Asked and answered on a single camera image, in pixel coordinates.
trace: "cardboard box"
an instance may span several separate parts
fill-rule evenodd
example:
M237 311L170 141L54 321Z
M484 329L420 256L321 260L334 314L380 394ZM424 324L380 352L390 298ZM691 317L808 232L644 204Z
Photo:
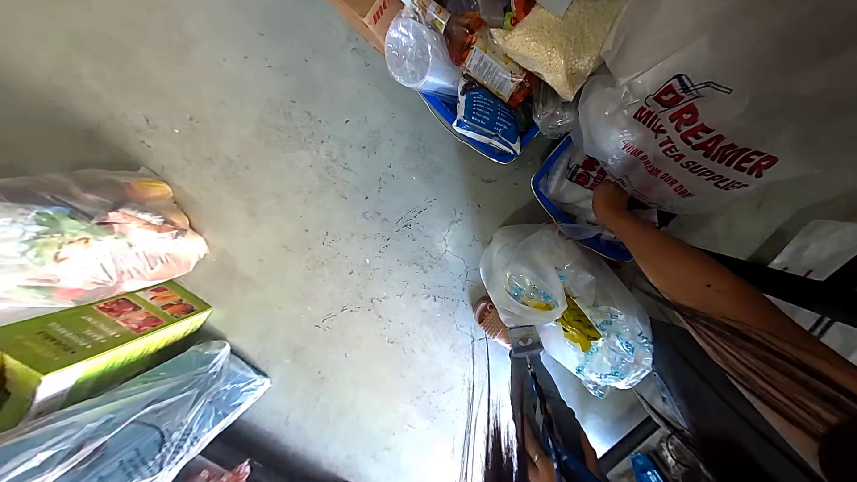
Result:
M405 7L401 0L331 0L333 6L379 52L393 17Z
M0 327L0 431L85 400L150 367L212 307L167 281Z

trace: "fingers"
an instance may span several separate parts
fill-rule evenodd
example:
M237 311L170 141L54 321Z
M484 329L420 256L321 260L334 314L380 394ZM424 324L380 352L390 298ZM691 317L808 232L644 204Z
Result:
M551 480L554 477L554 462L551 458L544 453L542 450L542 445L539 443L536 436L533 434L532 428L530 428L530 423L524 418L524 447L527 450L527 454L530 455L530 460L528 465L528 469L530 470L528 474L530 475L530 481L542 481L542 480Z

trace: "plastic cup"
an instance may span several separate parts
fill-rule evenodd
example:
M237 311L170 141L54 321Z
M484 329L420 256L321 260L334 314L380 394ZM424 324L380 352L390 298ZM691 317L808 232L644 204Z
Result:
M384 57L394 79L421 92L455 97L461 71L443 37L417 20L396 17L387 30Z

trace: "white label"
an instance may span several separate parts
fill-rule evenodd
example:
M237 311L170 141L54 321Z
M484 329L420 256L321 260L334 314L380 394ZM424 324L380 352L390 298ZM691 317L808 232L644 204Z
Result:
M470 55L464 62L464 68L470 75L473 75L474 79L491 92L496 93L504 102L512 97L512 92L515 90L512 74L506 70L502 63L494 60L478 46L470 49Z

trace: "printed food images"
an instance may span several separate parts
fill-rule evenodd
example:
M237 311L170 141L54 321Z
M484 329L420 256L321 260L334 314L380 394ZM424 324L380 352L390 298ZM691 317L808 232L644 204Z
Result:
M187 316L196 311L195 306L183 299L177 299L176 301L167 304L162 304L160 306L160 309L166 311L167 313L173 315L176 318Z
M151 304L164 304L179 299L179 296L166 286L156 286L137 292L137 294Z
M121 318L129 313L141 310L141 307L134 304L130 299L117 298L105 301L102 304L96 304L95 309L111 318Z
M140 311L124 318L117 320L117 323L125 328L133 331L136 334L146 333L150 329L155 329L164 324L164 320L149 313L148 311Z

